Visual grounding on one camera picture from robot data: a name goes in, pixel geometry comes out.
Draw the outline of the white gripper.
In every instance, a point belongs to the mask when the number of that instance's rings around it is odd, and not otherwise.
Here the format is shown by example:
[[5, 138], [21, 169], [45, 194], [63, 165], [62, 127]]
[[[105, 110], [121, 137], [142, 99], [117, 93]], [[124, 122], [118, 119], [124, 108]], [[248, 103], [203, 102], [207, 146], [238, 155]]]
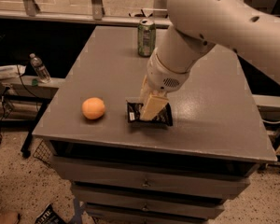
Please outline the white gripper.
[[139, 102], [140, 120], [153, 120], [169, 103], [166, 91], [178, 91], [189, 78], [189, 71], [177, 73], [166, 68], [158, 57], [158, 49], [154, 49], [147, 63], [147, 75], [144, 76]]

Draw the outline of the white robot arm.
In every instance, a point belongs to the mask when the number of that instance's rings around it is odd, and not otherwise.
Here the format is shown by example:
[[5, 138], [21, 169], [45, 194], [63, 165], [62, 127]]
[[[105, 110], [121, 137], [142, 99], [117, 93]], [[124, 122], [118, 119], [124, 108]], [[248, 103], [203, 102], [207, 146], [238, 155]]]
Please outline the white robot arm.
[[216, 44], [237, 53], [280, 85], [280, 18], [244, 0], [167, 0], [171, 25], [147, 63], [141, 120], [154, 119], [191, 67]]

